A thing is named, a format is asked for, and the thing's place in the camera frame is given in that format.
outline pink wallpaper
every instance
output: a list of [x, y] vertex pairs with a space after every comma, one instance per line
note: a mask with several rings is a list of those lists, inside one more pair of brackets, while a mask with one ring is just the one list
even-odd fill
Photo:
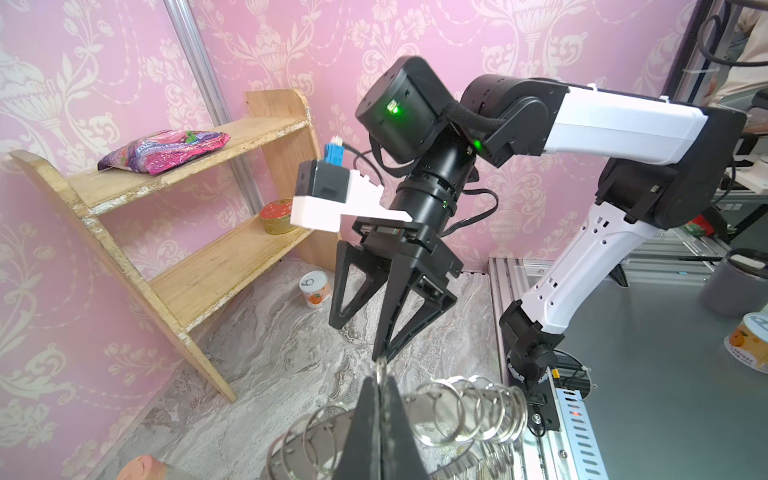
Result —
[[[190, 0], [234, 117], [242, 92], [298, 87], [321, 141], [367, 146], [353, 112], [400, 55], [451, 91], [484, 72], [657, 94], [688, 0]], [[160, 0], [0, 3], [0, 153], [24, 148], [65, 175], [148, 131], [208, 127]], [[259, 155], [254, 173], [271, 200]], [[482, 162], [502, 205], [450, 236], [470, 269], [491, 252], [552, 257], [592, 201], [603, 160]], [[226, 167], [108, 214], [151, 278], [241, 221]], [[386, 201], [394, 182], [387, 183]], [[457, 218], [489, 205], [464, 197]], [[82, 480], [180, 362], [118, 280], [25, 175], [0, 163], [0, 478]]]
[[[150, 131], [210, 127], [158, 0], [6, 0], [0, 35], [0, 153], [70, 175]], [[151, 278], [246, 215], [225, 166], [104, 222]], [[5, 160], [0, 297], [0, 478], [83, 479], [181, 357]]]
[[[694, 4], [691, 0], [190, 3], [234, 117], [246, 114], [244, 90], [301, 88], [313, 108], [320, 141], [340, 134], [363, 150], [368, 136], [354, 118], [355, 108], [400, 55], [425, 57], [457, 98], [483, 73], [594, 82], [658, 94]], [[351, 167], [351, 158], [347, 161]], [[472, 270], [484, 270], [490, 253], [552, 258], [586, 214], [603, 165], [601, 158], [568, 154], [515, 158], [501, 170], [480, 161], [479, 186], [498, 192], [499, 210], [447, 237], [447, 243]], [[268, 184], [263, 164], [256, 170]], [[385, 204], [396, 185], [387, 180]], [[463, 197], [455, 219], [489, 208], [493, 200], [486, 197]], [[355, 236], [348, 227], [344, 235]]]

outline gray cup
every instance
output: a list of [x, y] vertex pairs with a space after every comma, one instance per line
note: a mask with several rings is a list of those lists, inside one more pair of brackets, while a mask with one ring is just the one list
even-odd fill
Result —
[[766, 265], [768, 254], [750, 248], [731, 250], [699, 292], [699, 302], [732, 318], [761, 311], [768, 304]]

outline canned food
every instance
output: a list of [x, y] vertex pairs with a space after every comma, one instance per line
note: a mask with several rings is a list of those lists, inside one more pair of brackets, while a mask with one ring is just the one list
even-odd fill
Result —
[[261, 209], [259, 218], [261, 219], [264, 230], [272, 235], [287, 233], [296, 228], [290, 224], [290, 211], [293, 207], [293, 198], [284, 200], [275, 200], [271, 204]]
[[768, 373], [768, 314], [746, 314], [736, 331], [725, 337], [725, 348], [744, 365]]
[[323, 305], [331, 297], [331, 286], [325, 272], [314, 270], [301, 277], [299, 288], [306, 304], [312, 308]]

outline marble floor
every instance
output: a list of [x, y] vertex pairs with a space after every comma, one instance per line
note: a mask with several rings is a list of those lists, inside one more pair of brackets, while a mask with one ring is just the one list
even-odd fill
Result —
[[[370, 356], [384, 289], [335, 330], [328, 325], [329, 304], [309, 308], [297, 288], [301, 276], [314, 269], [298, 260], [280, 261], [222, 315], [203, 350], [234, 388], [235, 403], [191, 367], [181, 367], [144, 421], [111, 452], [99, 480], [113, 480], [143, 454], [199, 480], [254, 480], [269, 444], [294, 419], [333, 400], [354, 405], [362, 380], [373, 370]], [[351, 274], [348, 290], [362, 280], [360, 272]], [[499, 378], [488, 276], [463, 273], [450, 290], [458, 297], [456, 306], [389, 364], [401, 392], [431, 378]], [[420, 303], [412, 294], [403, 319]]]

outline pink snack bag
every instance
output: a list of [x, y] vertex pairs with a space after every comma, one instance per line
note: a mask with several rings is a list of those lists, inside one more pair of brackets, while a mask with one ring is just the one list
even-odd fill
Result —
[[222, 148], [229, 140], [229, 135], [215, 131], [158, 131], [107, 154], [98, 170], [115, 167], [155, 175]]

